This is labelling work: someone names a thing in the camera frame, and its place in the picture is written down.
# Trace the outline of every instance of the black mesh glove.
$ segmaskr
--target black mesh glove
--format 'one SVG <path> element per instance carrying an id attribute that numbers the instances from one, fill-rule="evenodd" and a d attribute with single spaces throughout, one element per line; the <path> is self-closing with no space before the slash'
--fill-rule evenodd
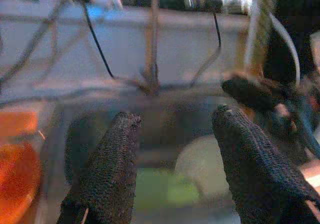
<path id="1" fill-rule="evenodd" d="M 317 99 L 311 81 L 302 81 L 296 88 L 234 72 L 221 86 L 239 103 L 261 114 L 272 135 L 286 142 L 298 140 L 320 159 L 320 145 L 313 136 L 319 122 L 316 120 L 318 110 L 312 102 Z"/>
<path id="2" fill-rule="evenodd" d="M 223 105 L 212 127 L 242 224 L 319 223 L 305 201 L 320 207 L 320 196 L 259 126 Z"/>
<path id="3" fill-rule="evenodd" d="M 136 188 L 141 118 L 118 113 L 61 204 L 58 224 L 129 224 Z"/>

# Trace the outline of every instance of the dark cloth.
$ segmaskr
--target dark cloth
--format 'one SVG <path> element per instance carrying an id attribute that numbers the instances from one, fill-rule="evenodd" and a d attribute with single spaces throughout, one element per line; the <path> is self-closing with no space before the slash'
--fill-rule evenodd
<path id="1" fill-rule="evenodd" d="M 212 128 L 242 224 L 318 224 L 304 201 L 319 208 L 320 196 L 259 126 L 237 107 L 222 105 Z"/>
<path id="2" fill-rule="evenodd" d="M 141 119 L 118 113 L 61 204 L 58 224 L 88 208 L 86 224 L 129 224 L 136 188 L 137 131 Z"/>

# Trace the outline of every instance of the white wall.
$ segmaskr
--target white wall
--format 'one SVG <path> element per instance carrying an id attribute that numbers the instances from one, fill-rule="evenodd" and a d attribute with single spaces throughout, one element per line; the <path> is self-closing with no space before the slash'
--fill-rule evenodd
<path id="1" fill-rule="evenodd" d="M 32 38 L 40 20 L 48 16 L 55 0 L 0 1 L 0 30 L 4 49 L 1 54 L 0 73 L 18 61 L 27 42 Z M 21 21 L 19 17 L 32 18 Z M 104 21 L 95 27 L 104 54 L 111 70 L 119 76 L 139 77 L 145 65 L 146 30 L 150 20 L 148 9 L 126 8 L 105 14 Z M 222 53 L 206 71 L 203 80 L 209 80 L 214 73 L 234 67 L 239 46 L 244 49 L 245 40 L 239 40 L 239 33 L 248 28 L 248 19 L 239 16 L 219 15 L 218 22 L 222 38 Z M 208 13 L 184 13 L 161 11 L 158 35 L 159 81 L 162 84 L 176 84 L 189 81 L 203 61 L 218 46 L 213 17 Z M 69 6 L 58 21 L 58 48 L 74 38 L 79 28 L 89 31 L 84 22 L 82 9 Z M 8 93 L 27 89 L 38 80 L 50 65 L 52 31 L 50 30 L 32 54 L 28 65 L 5 85 Z M 104 64 L 90 34 L 78 40 L 56 61 L 43 87 L 73 87 L 83 81 L 97 82 L 109 79 Z"/>

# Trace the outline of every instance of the orange lid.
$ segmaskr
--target orange lid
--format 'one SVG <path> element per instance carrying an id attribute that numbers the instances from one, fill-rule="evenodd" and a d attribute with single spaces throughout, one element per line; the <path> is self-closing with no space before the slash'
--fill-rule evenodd
<path id="1" fill-rule="evenodd" d="M 0 138 L 35 133 L 38 116 L 32 111 L 0 111 Z"/>
<path id="2" fill-rule="evenodd" d="M 41 164 L 29 143 L 0 146 L 0 224 L 16 224 L 36 196 Z"/>

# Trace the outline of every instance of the white cable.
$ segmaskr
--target white cable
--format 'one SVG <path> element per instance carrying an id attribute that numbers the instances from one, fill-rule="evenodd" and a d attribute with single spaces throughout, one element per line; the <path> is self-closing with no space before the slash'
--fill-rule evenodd
<path id="1" fill-rule="evenodd" d="M 244 67 L 245 69 L 249 69 L 252 64 L 254 45 L 255 45 L 255 36 L 257 34 L 258 28 L 258 16 L 260 14 L 260 9 L 258 7 L 258 3 L 260 0 L 253 0 L 251 5 L 251 15 L 250 15 L 250 23 L 249 23 L 249 32 L 246 39 L 246 48 L 244 54 Z"/>
<path id="2" fill-rule="evenodd" d="M 298 87 L 300 84 L 300 63 L 299 63 L 299 57 L 298 53 L 295 47 L 294 42 L 292 41 L 289 33 L 287 32 L 286 28 L 280 23 L 280 21 L 271 13 L 269 13 L 269 16 L 272 21 L 272 25 L 274 29 L 280 34 L 280 36 L 283 38 L 287 46 L 289 47 L 289 50 L 292 54 L 293 61 L 295 64 L 295 86 Z"/>

